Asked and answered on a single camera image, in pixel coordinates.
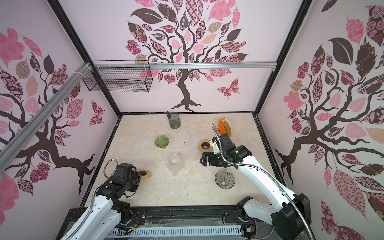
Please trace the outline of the left aluminium rail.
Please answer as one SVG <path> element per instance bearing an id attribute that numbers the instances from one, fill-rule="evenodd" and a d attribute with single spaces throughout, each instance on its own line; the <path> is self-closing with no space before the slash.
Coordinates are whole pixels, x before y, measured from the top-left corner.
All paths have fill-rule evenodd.
<path id="1" fill-rule="evenodd" d="M 11 164 L 22 148 L 51 116 L 54 110 L 63 102 L 71 90 L 91 71 L 89 63 L 83 63 L 73 75 L 63 84 L 56 94 L 42 106 L 37 114 L 23 127 L 19 134 L 8 143 L 1 152 L 1 173 Z"/>

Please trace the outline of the rear aluminium rail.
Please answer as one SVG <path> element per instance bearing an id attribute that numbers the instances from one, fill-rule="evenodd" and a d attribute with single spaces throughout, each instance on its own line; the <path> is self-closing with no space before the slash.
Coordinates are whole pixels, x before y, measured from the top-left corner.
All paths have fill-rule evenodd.
<path id="1" fill-rule="evenodd" d="M 192 69 L 275 69 L 276 62 L 237 62 L 237 63 L 94 63 L 96 68 L 145 68 L 148 70 L 192 70 Z"/>

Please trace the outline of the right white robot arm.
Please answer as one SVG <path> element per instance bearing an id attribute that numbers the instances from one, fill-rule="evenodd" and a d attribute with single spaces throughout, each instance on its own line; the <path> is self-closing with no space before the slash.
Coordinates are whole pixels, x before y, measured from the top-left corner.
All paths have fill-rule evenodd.
<path id="1" fill-rule="evenodd" d="M 249 199 L 240 204 L 248 218 L 272 226 L 283 240 L 313 240 L 311 204 L 305 194 L 296 194 L 272 176 L 245 146 L 236 146 L 227 134 L 213 137 L 213 148 L 204 152 L 200 164 L 204 167 L 234 167 L 248 177 L 267 197 L 269 204 Z"/>

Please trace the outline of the green glass dripper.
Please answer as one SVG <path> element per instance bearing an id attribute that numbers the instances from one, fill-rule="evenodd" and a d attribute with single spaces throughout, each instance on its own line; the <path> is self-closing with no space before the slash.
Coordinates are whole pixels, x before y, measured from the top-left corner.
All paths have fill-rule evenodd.
<path id="1" fill-rule="evenodd" d="M 154 144 L 157 148 L 160 148 L 162 150 L 165 150 L 170 143 L 170 139 L 166 135 L 161 135 L 156 137 Z"/>

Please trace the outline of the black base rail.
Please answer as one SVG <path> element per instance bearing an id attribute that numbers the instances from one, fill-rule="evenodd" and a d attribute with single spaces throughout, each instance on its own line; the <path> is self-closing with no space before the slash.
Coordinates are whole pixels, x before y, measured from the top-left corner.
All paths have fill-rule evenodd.
<path id="1" fill-rule="evenodd" d="M 252 198 L 245 198 L 236 205 L 213 206 L 165 206 L 131 207 L 134 217 L 131 222 L 118 224 L 115 228 L 137 229 L 139 227 L 192 227 L 192 226 L 241 226 L 243 236 L 250 238 L 257 233 L 257 222 L 248 218 L 240 209 L 240 204 Z M 71 209 L 59 232 L 62 237 L 86 211 L 84 208 Z"/>

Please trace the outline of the orange coffee filter pack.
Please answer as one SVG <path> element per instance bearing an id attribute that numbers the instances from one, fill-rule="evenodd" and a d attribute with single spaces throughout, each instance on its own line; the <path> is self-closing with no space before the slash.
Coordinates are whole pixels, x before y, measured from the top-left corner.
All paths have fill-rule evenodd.
<path id="1" fill-rule="evenodd" d="M 217 129 L 220 135 L 227 134 L 229 137 L 232 136 L 232 126 L 227 118 L 222 118 L 219 120 Z"/>

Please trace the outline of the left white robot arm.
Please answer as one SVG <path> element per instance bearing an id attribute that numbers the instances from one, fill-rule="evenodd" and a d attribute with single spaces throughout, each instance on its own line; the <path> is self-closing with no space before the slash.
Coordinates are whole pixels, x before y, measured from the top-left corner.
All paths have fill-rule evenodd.
<path id="1" fill-rule="evenodd" d="M 94 191 L 91 203 L 63 240 L 103 240 L 115 226 L 131 222 L 129 203 L 120 201 L 126 192 L 136 193 L 141 175 L 132 164 L 119 164 L 103 184 Z"/>

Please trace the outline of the grey glass measuring cup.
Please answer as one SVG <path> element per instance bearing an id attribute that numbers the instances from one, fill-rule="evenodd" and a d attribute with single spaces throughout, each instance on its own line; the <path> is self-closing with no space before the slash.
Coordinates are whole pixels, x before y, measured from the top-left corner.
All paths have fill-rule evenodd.
<path id="1" fill-rule="evenodd" d="M 178 129 L 181 126 L 181 119 L 179 114 L 166 112 L 171 129 Z"/>

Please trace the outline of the grey glass dripper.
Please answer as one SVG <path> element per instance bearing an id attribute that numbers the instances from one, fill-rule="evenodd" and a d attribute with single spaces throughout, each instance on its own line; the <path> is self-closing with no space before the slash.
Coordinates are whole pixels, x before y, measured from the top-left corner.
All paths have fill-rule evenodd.
<path id="1" fill-rule="evenodd" d="M 235 186 L 236 178 L 230 171 L 220 170 L 215 174 L 215 182 L 219 188 L 229 190 Z"/>

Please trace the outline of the aluminium rail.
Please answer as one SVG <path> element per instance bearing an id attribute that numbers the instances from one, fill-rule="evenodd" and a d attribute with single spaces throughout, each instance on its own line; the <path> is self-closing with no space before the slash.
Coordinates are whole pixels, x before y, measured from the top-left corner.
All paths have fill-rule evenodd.
<path id="1" fill-rule="evenodd" d="M 1 173 L 11 164 L 22 148 L 51 116 L 54 110 L 63 102 L 71 90 L 91 71 L 89 63 L 83 63 L 73 75 L 63 84 L 56 94 L 42 106 L 37 114 L 23 127 L 19 134 L 8 143 L 1 152 Z"/>
<path id="2" fill-rule="evenodd" d="M 237 62 L 237 63 L 94 63 L 96 68 L 145 68 L 148 70 L 192 70 L 192 69 L 275 69 L 276 62 Z"/>

